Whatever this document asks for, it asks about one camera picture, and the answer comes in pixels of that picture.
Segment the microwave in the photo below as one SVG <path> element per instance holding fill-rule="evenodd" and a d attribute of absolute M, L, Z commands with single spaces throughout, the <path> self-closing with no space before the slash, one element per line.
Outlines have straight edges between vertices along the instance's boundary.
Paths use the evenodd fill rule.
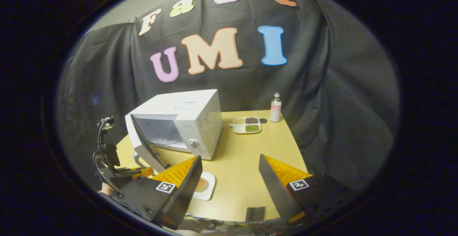
<path fill-rule="evenodd" d="M 125 116 L 135 152 L 157 172 L 152 146 L 211 160 L 223 128 L 217 89 L 159 94 Z"/>

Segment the plastic bottle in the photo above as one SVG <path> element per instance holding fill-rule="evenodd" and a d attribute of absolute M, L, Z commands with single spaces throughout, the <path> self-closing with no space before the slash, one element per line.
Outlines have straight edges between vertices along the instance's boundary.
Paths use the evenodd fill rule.
<path fill-rule="evenodd" d="M 273 95 L 275 98 L 270 102 L 270 121 L 279 122 L 280 121 L 280 112 L 282 110 L 282 101 L 280 100 L 280 93 L 275 93 Z"/>

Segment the tabletop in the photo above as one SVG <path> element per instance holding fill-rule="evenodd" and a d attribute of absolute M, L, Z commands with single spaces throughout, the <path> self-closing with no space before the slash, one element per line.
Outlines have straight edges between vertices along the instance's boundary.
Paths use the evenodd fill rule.
<path fill-rule="evenodd" d="M 307 172 L 298 146 L 283 117 L 270 121 L 270 110 L 222 112 L 223 129 L 212 160 L 202 160 L 203 171 L 216 178 L 210 200 L 193 198 L 187 213 L 194 216 L 225 221 L 245 221 L 247 208 L 265 207 L 264 219 L 278 218 L 279 214 L 270 198 L 258 170 L 259 155 L 264 154 Z M 228 123 L 237 117 L 265 118 L 261 131 L 236 134 Z M 129 135 L 118 144 L 121 167 L 138 167 L 133 160 L 134 149 Z M 154 147 L 161 159 L 172 166 L 193 157 L 191 153 Z"/>

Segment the blue letter i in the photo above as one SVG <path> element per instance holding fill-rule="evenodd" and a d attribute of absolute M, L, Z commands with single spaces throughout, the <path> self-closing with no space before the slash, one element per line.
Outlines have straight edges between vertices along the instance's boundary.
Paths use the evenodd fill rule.
<path fill-rule="evenodd" d="M 283 29 L 274 26 L 262 26 L 258 28 L 259 33 L 264 36 L 265 58 L 262 63 L 265 65 L 283 65 L 288 60 L 283 56 L 282 34 Z"/>

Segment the small white plate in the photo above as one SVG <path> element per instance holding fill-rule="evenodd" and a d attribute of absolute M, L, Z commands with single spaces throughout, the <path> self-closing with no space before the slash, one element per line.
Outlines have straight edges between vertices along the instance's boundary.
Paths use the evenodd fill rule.
<path fill-rule="evenodd" d="M 211 173 L 207 172 L 202 172 L 201 178 L 206 180 L 208 182 L 208 186 L 206 187 L 205 190 L 200 191 L 200 192 L 194 192 L 193 197 L 198 198 L 200 200 L 209 200 L 211 198 L 211 194 L 213 193 L 213 189 L 215 187 L 215 176 Z"/>

